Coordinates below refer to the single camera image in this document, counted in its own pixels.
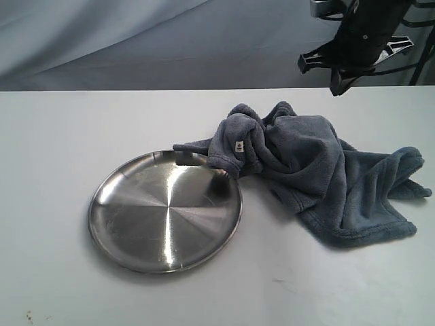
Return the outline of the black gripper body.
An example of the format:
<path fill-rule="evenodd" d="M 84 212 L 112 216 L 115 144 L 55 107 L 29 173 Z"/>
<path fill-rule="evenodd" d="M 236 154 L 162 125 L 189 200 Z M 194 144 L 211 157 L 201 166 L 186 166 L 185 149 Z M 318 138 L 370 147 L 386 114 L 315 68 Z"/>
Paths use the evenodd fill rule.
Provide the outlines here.
<path fill-rule="evenodd" d="M 343 18 L 324 48 L 332 69 L 362 72 L 410 48 L 408 37 L 394 35 L 410 8 L 409 1 L 339 1 Z"/>

